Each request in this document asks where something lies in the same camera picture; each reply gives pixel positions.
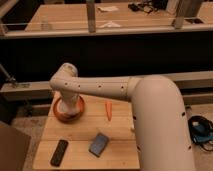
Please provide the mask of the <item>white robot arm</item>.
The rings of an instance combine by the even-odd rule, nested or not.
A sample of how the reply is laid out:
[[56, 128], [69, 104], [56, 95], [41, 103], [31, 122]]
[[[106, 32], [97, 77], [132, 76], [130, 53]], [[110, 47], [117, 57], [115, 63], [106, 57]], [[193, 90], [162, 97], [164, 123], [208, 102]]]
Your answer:
[[63, 64], [50, 86], [61, 95], [58, 113], [78, 113], [81, 94], [129, 101], [138, 158], [143, 171], [196, 171], [183, 97], [177, 85], [161, 75], [81, 78]]

